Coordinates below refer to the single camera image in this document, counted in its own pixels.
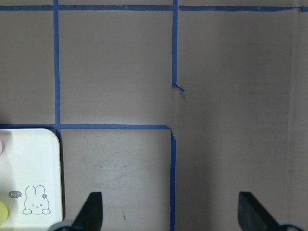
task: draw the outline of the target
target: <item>yellow circle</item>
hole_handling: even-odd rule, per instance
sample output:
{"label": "yellow circle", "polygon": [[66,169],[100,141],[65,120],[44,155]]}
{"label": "yellow circle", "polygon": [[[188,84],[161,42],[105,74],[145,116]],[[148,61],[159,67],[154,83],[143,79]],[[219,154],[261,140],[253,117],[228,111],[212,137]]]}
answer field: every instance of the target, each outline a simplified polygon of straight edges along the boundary
{"label": "yellow circle", "polygon": [[0,201],[0,226],[6,221],[9,216],[9,211],[6,205]]}

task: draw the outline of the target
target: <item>cartoon rabbit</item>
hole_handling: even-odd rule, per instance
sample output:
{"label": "cartoon rabbit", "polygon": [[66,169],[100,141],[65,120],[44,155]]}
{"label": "cartoon rabbit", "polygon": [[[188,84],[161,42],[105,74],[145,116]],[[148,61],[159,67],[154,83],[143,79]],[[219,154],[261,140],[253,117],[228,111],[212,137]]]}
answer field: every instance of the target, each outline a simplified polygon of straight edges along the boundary
{"label": "cartoon rabbit", "polygon": [[26,188],[25,209],[23,214],[49,214],[49,201],[45,194],[45,188],[41,185],[28,186]]}

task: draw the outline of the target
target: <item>white tray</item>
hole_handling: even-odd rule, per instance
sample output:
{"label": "white tray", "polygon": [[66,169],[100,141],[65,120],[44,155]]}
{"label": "white tray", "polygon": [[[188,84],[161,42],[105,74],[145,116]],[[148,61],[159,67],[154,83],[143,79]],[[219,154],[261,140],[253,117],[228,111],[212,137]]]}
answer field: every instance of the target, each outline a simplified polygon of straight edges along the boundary
{"label": "white tray", "polygon": [[0,129],[0,231],[46,231],[62,218],[59,141],[46,129]]}

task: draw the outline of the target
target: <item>speech bubble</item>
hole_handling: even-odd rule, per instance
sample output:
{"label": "speech bubble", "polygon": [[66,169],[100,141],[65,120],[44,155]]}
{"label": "speech bubble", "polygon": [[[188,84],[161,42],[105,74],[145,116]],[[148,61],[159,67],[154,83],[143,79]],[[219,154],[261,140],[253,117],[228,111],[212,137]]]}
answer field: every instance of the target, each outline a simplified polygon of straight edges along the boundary
{"label": "speech bubble", "polygon": [[21,197],[22,193],[20,191],[10,191],[9,192],[9,196],[10,198],[18,198],[18,197]]}

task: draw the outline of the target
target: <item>blue tape grid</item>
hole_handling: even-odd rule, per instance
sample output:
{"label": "blue tape grid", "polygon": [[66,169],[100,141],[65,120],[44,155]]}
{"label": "blue tape grid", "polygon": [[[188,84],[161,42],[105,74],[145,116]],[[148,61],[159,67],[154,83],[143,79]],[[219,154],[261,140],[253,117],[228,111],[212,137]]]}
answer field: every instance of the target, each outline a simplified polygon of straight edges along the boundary
{"label": "blue tape grid", "polygon": [[116,5],[59,5],[53,0],[53,5],[46,6],[0,6],[0,11],[53,11],[54,29],[54,78],[55,78],[55,124],[0,124],[1,129],[9,128],[46,128],[55,129],[61,138],[61,129],[163,129],[171,131],[171,165],[170,165],[170,231],[175,230],[175,164],[176,140],[172,130],[165,125],[126,125],[126,124],[61,124],[60,112],[60,62],[59,62],[59,11],[78,10],[119,10],[119,11],[172,11],[172,86],[182,92],[177,85],[177,42],[178,42],[178,9],[181,11],[248,11],[248,12],[278,12],[300,9],[307,12],[308,7],[263,7],[263,6],[179,6],[178,0],[173,0],[172,6],[116,6]]}

